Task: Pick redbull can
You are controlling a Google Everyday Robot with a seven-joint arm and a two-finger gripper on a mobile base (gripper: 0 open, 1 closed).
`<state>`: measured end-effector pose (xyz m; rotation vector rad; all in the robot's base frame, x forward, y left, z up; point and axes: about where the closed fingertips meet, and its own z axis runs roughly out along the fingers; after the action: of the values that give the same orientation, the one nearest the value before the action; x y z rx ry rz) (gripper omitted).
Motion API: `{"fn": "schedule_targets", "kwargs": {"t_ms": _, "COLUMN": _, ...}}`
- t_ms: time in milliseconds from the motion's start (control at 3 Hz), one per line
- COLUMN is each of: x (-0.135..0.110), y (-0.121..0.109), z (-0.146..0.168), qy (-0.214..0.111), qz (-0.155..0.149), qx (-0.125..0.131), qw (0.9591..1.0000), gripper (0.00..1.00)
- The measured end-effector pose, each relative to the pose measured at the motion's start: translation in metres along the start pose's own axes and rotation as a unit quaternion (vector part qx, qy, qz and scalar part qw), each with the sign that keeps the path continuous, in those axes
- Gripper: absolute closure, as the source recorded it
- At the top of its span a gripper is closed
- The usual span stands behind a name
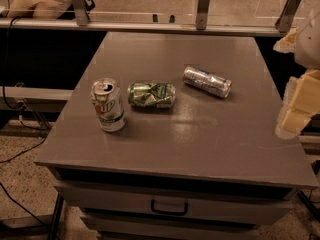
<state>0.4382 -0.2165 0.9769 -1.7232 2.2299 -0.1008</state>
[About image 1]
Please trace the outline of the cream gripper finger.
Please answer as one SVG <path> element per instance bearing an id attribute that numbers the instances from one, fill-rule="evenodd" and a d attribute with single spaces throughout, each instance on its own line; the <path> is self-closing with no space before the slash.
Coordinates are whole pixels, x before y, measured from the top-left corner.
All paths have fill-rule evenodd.
<path id="1" fill-rule="evenodd" d="M 286 85 L 275 134 L 281 139 L 298 136 L 320 113 L 320 71 L 308 69 L 300 78 L 291 77 Z"/>
<path id="2" fill-rule="evenodd" d="M 291 29 L 283 38 L 275 43 L 273 50 L 279 53 L 294 53 L 297 29 Z"/>

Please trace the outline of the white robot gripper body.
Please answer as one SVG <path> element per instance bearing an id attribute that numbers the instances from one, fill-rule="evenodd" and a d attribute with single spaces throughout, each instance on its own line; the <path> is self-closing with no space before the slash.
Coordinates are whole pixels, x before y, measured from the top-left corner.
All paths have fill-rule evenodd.
<path id="1" fill-rule="evenodd" d="M 310 11 L 298 27 L 294 58 L 305 68 L 320 68 L 320 8 Z"/>

